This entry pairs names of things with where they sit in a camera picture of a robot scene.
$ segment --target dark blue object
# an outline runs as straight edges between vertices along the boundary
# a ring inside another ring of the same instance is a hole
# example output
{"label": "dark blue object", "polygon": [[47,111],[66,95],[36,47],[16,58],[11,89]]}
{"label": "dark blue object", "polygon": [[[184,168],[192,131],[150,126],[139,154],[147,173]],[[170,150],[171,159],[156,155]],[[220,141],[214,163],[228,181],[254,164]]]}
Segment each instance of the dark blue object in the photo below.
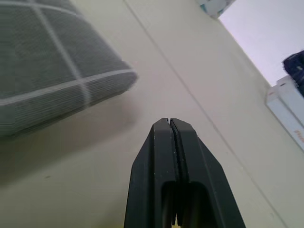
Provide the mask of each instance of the dark blue object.
{"label": "dark blue object", "polygon": [[283,62],[286,72],[299,86],[304,86],[304,51],[293,54]]}

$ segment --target clip jaw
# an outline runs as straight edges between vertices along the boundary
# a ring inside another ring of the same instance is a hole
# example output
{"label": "clip jaw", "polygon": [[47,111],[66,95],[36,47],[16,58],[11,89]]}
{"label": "clip jaw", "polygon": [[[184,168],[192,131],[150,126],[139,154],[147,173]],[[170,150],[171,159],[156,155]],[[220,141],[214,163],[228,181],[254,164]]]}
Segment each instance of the clip jaw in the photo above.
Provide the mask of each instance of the clip jaw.
{"label": "clip jaw", "polygon": [[192,126],[156,122],[131,171],[124,228],[245,228],[219,162]]}

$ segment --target white stripe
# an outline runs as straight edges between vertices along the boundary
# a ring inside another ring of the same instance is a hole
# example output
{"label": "white stripe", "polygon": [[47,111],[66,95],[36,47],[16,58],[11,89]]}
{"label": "white stripe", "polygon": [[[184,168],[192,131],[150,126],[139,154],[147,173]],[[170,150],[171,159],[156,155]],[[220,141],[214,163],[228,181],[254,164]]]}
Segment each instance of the white stripe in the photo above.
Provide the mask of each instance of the white stripe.
{"label": "white stripe", "polygon": [[80,71],[78,70],[77,66],[74,64],[73,60],[71,59],[70,55],[64,48],[63,44],[61,43],[60,39],[58,38],[56,32],[53,30],[51,24],[49,23],[48,19],[44,16],[41,12],[41,9],[35,4],[35,0],[29,0],[31,7],[35,11],[37,17],[41,20],[41,23],[46,28],[47,32],[51,36],[55,46],[57,47],[58,51],[62,55],[63,59],[65,60],[67,66],[71,70],[73,76],[76,80],[79,81],[79,85],[82,89],[82,92],[85,97],[85,107],[88,107],[91,102],[91,95],[83,82],[83,78],[81,77]]}
{"label": "white stripe", "polygon": [[[102,79],[102,78],[105,78],[105,77],[124,74],[124,73],[131,73],[131,72],[134,72],[134,71],[132,69],[109,71],[109,72],[105,72],[105,73],[102,73],[102,74],[86,77],[86,78],[83,79],[83,82],[88,83],[88,82],[96,81],[96,80],[99,80],[99,79]],[[16,102],[28,100],[28,99],[31,99],[31,98],[39,97],[39,96],[42,96],[42,95],[54,93],[56,91],[60,91],[60,90],[70,88],[70,87],[73,87],[73,86],[77,86],[77,85],[79,85],[79,81],[74,80],[74,81],[70,81],[70,82],[64,82],[64,83],[61,83],[59,85],[54,85],[54,86],[51,86],[51,87],[48,87],[48,88],[28,92],[28,93],[25,93],[25,94],[9,97],[9,98],[5,98],[5,99],[0,99],[0,107],[5,106],[5,105],[14,104]]]}
{"label": "white stripe", "polygon": [[[20,7],[31,7],[30,3],[27,2],[19,2],[19,1],[0,1],[0,5],[4,5],[4,6],[20,6]],[[72,12],[70,10],[61,8],[61,7],[57,7],[57,6],[49,6],[49,5],[44,5],[44,4],[39,4],[39,3],[33,3],[33,5],[41,8],[41,9],[49,9],[49,10],[55,10],[55,11],[59,11],[61,13],[66,13],[69,14],[71,16],[77,17],[81,20],[86,21],[85,17],[77,14],[75,12]]]}

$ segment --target plaid cushion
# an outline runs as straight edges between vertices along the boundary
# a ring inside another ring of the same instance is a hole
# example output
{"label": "plaid cushion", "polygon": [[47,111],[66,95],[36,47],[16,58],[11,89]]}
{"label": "plaid cushion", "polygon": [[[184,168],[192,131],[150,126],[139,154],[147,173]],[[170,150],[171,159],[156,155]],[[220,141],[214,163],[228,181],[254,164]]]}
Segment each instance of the plaid cushion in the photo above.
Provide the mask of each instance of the plaid cushion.
{"label": "plaid cushion", "polygon": [[123,93],[136,74],[68,0],[0,0],[0,137]]}

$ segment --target white box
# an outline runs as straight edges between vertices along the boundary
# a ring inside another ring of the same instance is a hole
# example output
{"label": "white box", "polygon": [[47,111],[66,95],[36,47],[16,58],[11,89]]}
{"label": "white box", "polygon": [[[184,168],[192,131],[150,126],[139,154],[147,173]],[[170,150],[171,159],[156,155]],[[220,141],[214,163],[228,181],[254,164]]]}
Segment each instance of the white box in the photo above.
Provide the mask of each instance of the white box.
{"label": "white box", "polygon": [[280,99],[304,127],[304,97],[297,89],[295,81],[286,76],[278,80],[277,85]]}
{"label": "white box", "polygon": [[304,151],[304,127],[280,100],[278,87],[279,85],[276,85],[269,89],[266,104]]}

